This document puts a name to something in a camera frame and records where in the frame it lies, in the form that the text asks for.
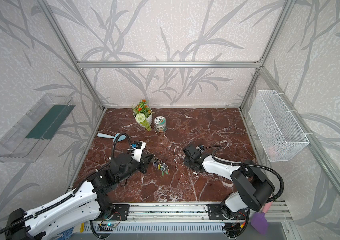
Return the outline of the keyring with coloured key tags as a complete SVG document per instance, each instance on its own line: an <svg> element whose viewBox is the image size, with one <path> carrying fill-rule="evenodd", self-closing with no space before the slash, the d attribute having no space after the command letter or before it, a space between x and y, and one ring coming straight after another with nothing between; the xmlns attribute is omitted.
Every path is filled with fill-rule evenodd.
<svg viewBox="0 0 340 240"><path fill-rule="evenodd" d="M153 158L153 165L155 167L155 169L159 170L162 172L162 176L164 174L169 175L169 166L164 163L163 161L161 161L160 159L158 159L157 157Z"/></svg>

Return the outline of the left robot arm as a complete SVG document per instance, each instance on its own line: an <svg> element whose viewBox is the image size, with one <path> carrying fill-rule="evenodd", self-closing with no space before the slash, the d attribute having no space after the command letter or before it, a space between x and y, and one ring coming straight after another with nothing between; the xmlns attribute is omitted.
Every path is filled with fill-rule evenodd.
<svg viewBox="0 0 340 240"><path fill-rule="evenodd" d="M145 153L145 147L143 141L131 142L128 134L118 134L106 165L47 204L13 211L0 235L7 240L53 240L78 224L113 215L115 207L108 193L136 172L147 172L154 156Z"/></svg>

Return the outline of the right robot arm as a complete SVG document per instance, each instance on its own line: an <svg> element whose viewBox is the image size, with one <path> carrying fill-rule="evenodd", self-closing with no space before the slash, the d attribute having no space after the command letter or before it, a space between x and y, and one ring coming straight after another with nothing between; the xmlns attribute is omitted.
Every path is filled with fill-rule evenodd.
<svg viewBox="0 0 340 240"><path fill-rule="evenodd" d="M231 180L235 192L220 203L224 219L231 220L245 210L260 211L267 203L277 200L284 192L285 184L274 169L258 165L252 160L233 162L215 155L223 146L189 144L183 149L184 164L198 173L216 174Z"/></svg>

